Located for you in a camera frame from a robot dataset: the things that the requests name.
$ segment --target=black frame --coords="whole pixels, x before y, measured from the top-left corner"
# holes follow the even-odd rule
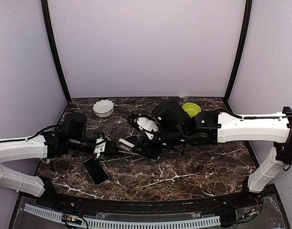
[[[49,5],[48,5],[47,0],[41,0],[41,4],[42,4],[42,11],[43,11],[43,18],[45,22],[46,33],[47,33],[47,37],[50,43],[50,51],[54,59],[56,71],[58,74],[58,78],[59,78],[64,96],[65,96],[65,99],[67,102],[69,102],[71,101],[70,92],[65,81],[65,77],[62,71],[61,62],[60,62],[58,51],[57,51],[57,46],[56,46],[54,33],[52,30],[52,25],[51,25],[51,20],[50,20]]]
[[[176,214],[189,212],[202,212],[202,215],[214,214],[224,215],[230,214],[233,210],[226,210],[221,206],[221,203],[228,199],[238,197],[240,193],[228,194],[219,197],[209,197],[200,199],[190,199],[183,201],[165,201],[165,202],[127,202],[127,201],[109,201],[89,198],[78,198],[68,195],[58,194],[58,198],[66,203],[67,212],[83,216],[95,216],[99,212],[115,213],[115,214],[132,214],[147,215],[147,214]],[[286,229],[290,229],[290,224],[286,213],[284,211],[280,196],[274,184],[268,185],[264,191],[263,196],[275,195],[279,208],[281,210],[282,218]],[[13,211],[9,229],[14,226],[17,211],[20,206],[22,197],[27,197],[36,200],[37,205],[47,207],[39,198],[32,195],[20,192],[17,199],[15,209]]]
[[[226,92],[224,95],[224,99],[227,102],[230,99],[232,89],[233,89],[233,86],[235,84],[235,80],[237,77],[239,65],[241,62],[243,49],[244,49],[244,45],[245,45],[245,40],[246,40],[246,35],[247,35],[247,29],[249,27],[249,22],[250,22],[251,11],[252,11],[252,0],[246,0],[237,53],[236,53],[235,61],[233,63],[233,67],[232,67],[232,73],[231,73],[231,76],[230,76],[230,79],[229,79],[229,82],[227,85],[227,89],[226,89]]]

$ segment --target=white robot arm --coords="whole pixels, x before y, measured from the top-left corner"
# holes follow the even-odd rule
[[[148,158],[158,158],[164,148],[186,144],[201,146],[230,141],[272,141],[274,147],[246,182],[248,191],[252,193],[263,191],[285,166],[292,164],[292,110],[289,107],[273,114],[201,112],[190,119],[177,102],[168,101],[158,105],[152,116],[131,114],[128,118],[129,124],[145,132],[132,151],[141,151]]]
[[[0,187],[22,191],[40,197],[53,187],[45,177],[22,174],[1,163],[27,158],[55,158],[68,154],[69,149],[77,149],[100,156],[100,153],[113,153],[115,144],[103,136],[89,139],[85,136],[86,116],[72,113],[65,117],[62,128],[56,131],[39,131],[25,138],[0,139]]]

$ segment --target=wire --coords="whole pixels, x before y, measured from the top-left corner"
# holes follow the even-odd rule
[[[48,165],[50,163],[50,159],[40,158],[40,161],[45,165]]]
[[[286,116],[246,116],[246,117],[242,117],[242,116],[234,114],[233,112],[230,112],[230,111],[222,111],[222,112],[228,113],[229,115],[231,115],[235,118],[239,118],[239,119],[279,119],[279,118],[292,117],[292,114],[286,115]]]
[[[58,209],[56,209],[56,206],[50,206],[50,205],[48,205],[47,203],[45,203],[42,199],[40,199],[40,201],[41,201],[45,206],[47,206],[47,207],[49,207],[49,208],[51,208],[51,209],[58,210]],[[58,204],[58,206],[59,206],[60,204],[63,204],[63,205],[64,205],[64,210],[66,210],[66,205],[65,205],[65,203],[62,201],[62,202],[60,202],[60,203]]]
[[[288,171],[289,169],[291,168],[291,165],[289,165],[289,167],[287,167],[287,168],[283,168],[283,170],[284,170],[284,172],[286,172],[286,171]]]
[[[102,143],[105,143],[106,141],[107,141],[106,139],[103,139],[101,142],[98,142],[98,143],[95,143],[95,144],[93,144],[93,143],[87,143],[87,144],[90,144],[90,146],[94,147],[94,146],[99,146]]]
[[[20,142],[20,141],[26,141],[26,140],[31,140],[33,138],[35,138],[36,136],[42,134],[44,131],[48,130],[48,129],[51,129],[51,128],[54,128],[54,127],[58,127],[60,125],[50,125],[40,131],[38,131],[35,135],[31,136],[31,137],[28,137],[28,138],[20,138],[20,139],[8,139],[8,140],[2,140],[0,141],[0,143],[6,143],[6,142]]]
[[[233,222],[222,222],[222,221],[221,221],[221,224],[222,224],[222,225],[223,225],[223,224],[224,224],[224,225],[225,225],[225,224],[242,224],[242,223],[248,223],[248,222],[251,222],[252,220],[254,220],[254,219],[260,214],[260,212],[262,211],[263,205],[264,205],[264,197],[263,197],[263,193],[261,193],[261,195],[262,195],[262,205],[261,205],[261,207],[260,207],[258,213],[257,213],[253,218],[251,218],[251,219],[249,219],[249,220],[247,220],[247,221],[242,221],[242,222],[241,222],[241,220],[246,219],[246,218],[244,218],[245,216],[251,214],[251,213],[249,212],[249,213],[246,213],[246,214],[244,214],[243,216],[241,216],[241,218],[237,219],[236,221],[233,221]],[[257,207],[256,207],[256,208],[258,208],[258,207],[259,207],[259,202],[258,202],[257,199],[255,199],[255,201],[256,201],[256,203],[257,203]]]

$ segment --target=black phone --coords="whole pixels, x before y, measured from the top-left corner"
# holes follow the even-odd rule
[[[95,185],[101,185],[109,180],[109,175],[94,157],[85,161],[83,165]]]

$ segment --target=white cable tray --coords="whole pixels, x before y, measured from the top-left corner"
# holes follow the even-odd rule
[[[24,211],[50,221],[62,223],[61,212],[43,209],[30,204],[25,204]],[[219,226],[221,224],[219,216],[173,222],[121,222],[88,217],[84,217],[84,219],[88,222],[90,229],[198,229]],[[84,221],[80,225],[80,228],[86,228]]]

